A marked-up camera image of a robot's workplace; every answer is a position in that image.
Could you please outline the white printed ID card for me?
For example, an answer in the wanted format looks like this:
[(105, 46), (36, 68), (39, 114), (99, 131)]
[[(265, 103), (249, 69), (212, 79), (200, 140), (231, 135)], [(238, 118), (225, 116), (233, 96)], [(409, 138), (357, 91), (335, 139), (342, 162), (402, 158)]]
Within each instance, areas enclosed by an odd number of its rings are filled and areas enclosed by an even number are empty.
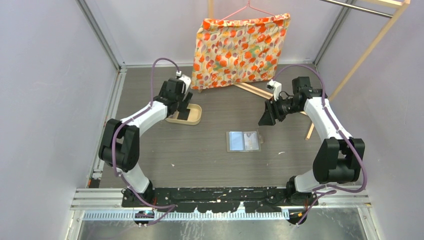
[(258, 134), (256, 131), (243, 133), (244, 149), (246, 151), (257, 151), (260, 148)]

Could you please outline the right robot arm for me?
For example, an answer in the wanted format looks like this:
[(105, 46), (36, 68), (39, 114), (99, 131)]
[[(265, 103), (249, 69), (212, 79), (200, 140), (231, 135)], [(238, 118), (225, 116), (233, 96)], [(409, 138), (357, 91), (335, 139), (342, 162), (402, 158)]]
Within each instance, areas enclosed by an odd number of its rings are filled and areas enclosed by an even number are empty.
[(281, 96), (282, 84), (270, 80), (267, 89), (272, 98), (265, 101), (259, 126), (274, 126), (287, 115), (305, 112), (311, 119), (321, 140), (312, 169), (292, 176), (286, 183), (285, 198), (291, 205), (299, 205), (315, 191), (330, 187), (342, 190), (341, 185), (356, 182), (362, 174), (365, 143), (354, 138), (338, 121), (323, 89), (313, 88), (309, 77), (292, 80), (292, 95)]

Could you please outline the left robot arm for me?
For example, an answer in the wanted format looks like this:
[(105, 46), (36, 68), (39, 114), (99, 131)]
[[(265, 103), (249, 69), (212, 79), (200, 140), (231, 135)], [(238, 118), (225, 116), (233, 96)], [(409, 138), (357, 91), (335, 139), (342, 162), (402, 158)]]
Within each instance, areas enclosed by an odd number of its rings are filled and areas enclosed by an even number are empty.
[(140, 138), (156, 123), (188, 105), (192, 97), (190, 83), (187, 75), (170, 78), (163, 82), (159, 94), (144, 108), (123, 119), (111, 118), (106, 122), (98, 157), (135, 190), (134, 200), (141, 207), (148, 207), (154, 197), (151, 192), (153, 184), (138, 164)]

